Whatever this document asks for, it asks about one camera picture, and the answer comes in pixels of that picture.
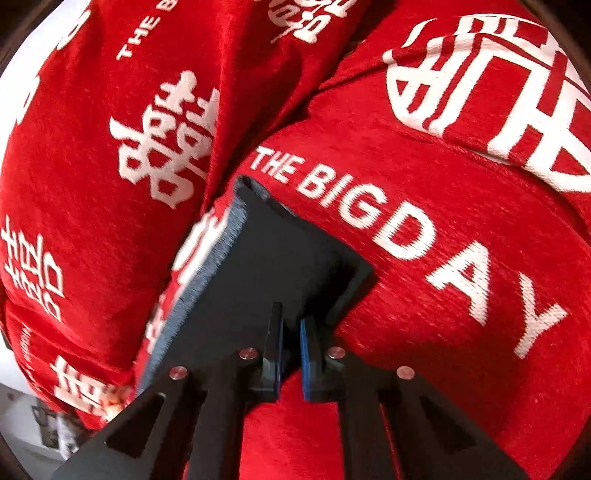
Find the red textile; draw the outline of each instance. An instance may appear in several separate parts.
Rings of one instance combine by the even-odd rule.
[[[293,9],[271,19],[255,1],[97,0],[56,47],[0,178],[7,330],[55,408],[48,345],[66,369],[132,382],[171,261],[232,156],[334,69],[367,3],[315,13],[298,38]]]
[[[407,14],[403,4],[383,20],[305,118],[235,175],[374,265],[378,285],[339,327],[349,349],[382,367],[411,365],[532,478],[548,478],[590,410],[589,150],[572,145],[590,145],[591,103],[524,12],[446,15],[422,30],[434,15]],[[524,92],[539,99],[522,105]],[[523,135],[501,136],[519,122]],[[231,196],[183,247],[139,370]],[[306,405],[299,382],[247,419],[243,479],[342,478],[336,409]]]

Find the triangular cutout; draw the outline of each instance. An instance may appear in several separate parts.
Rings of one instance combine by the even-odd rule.
[[[163,395],[155,395],[151,398],[132,418],[107,438],[105,442],[107,447],[131,458],[139,458],[144,452],[163,404]]]
[[[429,397],[421,397],[421,406],[427,420],[433,427],[433,433],[448,455],[473,447],[476,440],[460,427],[445,410]]]

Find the black mount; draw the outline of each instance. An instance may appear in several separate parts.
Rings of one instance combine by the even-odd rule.
[[[278,398],[282,330],[275,304],[262,351],[244,348],[198,372],[171,369],[53,480],[176,480],[187,461],[190,480],[238,479],[245,412]],[[300,335],[304,397],[339,404],[346,480],[528,478],[410,367],[372,367],[310,317]]]

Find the red towel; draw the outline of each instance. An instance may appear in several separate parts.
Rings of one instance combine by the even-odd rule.
[[[234,160],[236,174],[253,176],[374,265],[379,283],[339,328],[348,348],[382,367],[411,365],[532,478],[548,478],[587,419],[591,394],[591,102],[548,32],[512,1],[404,0],[390,13],[372,10],[363,26],[373,32],[320,85],[300,121],[261,139],[329,73],[363,2],[330,4],[345,12],[321,7],[313,18],[330,20],[308,43],[302,28],[273,21],[308,18],[316,1],[199,9],[183,1],[162,13],[145,2],[124,11],[92,4],[96,15],[41,71],[10,140],[0,218],[9,217],[4,237],[14,247],[2,260],[23,274],[21,284],[2,274],[5,326],[32,384],[55,406],[66,406],[57,395],[82,407],[90,426],[100,425],[108,402],[126,397],[174,254]],[[483,12],[493,14],[476,15]],[[172,27],[165,15],[177,15]],[[134,30],[156,17],[146,35]],[[133,35],[139,45],[125,43]],[[132,57],[117,61],[124,44]],[[163,109],[156,96],[174,98],[180,79],[192,85],[183,72],[195,74],[195,99],[180,104],[185,113],[172,99]],[[127,128],[166,128],[169,116],[142,125],[150,105],[184,128],[199,125],[186,112],[203,116],[213,89],[220,104],[211,160],[196,154],[180,176],[193,195],[172,209],[176,200],[162,195],[176,190],[151,191],[151,178],[138,178],[141,158],[119,168],[119,156],[138,147]],[[191,127],[199,146],[213,137],[208,125]],[[178,142],[172,134],[162,139],[168,148]],[[252,142],[259,146],[251,151]],[[197,168],[209,172],[207,183]],[[184,183],[177,177],[167,178]],[[152,198],[159,195],[168,202]],[[204,232],[218,225],[230,195],[203,220]],[[189,257],[176,265],[162,319],[178,276],[202,254],[197,245],[186,245]],[[37,295],[36,285],[48,313],[26,296]],[[152,341],[159,322],[147,329]],[[305,405],[298,391],[294,377],[279,405],[249,417],[243,479],[342,478],[335,409]]]
[[[33,83],[0,178],[6,329],[52,406],[73,402],[58,388],[91,396],[87,424],[132,384],[172,260],[228,165],[334,69],[368,1],[273,3],[93,1]],[[57,387],[69,368],[97,392]]]

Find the screw head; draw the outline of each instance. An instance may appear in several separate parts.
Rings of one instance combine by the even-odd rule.
[[[333,360],[341,360],[345,358],[346,354],[347,352],[345,349],[339,346],[332,346],[326,351],[326,355],[328,355]]]
[[[243,360],[254,360],[258,356],[258,350],[253,347],[243,348],[238,352],[238,355]]]
[[[168,372],[168,376],[173,380],[182,380],[189,374],[189,371],[186,367],[172,367],[170,372]]]
[[[412,380],[414,378],[414,370],[410,367],[398,367],[396,374],[402,380]]]

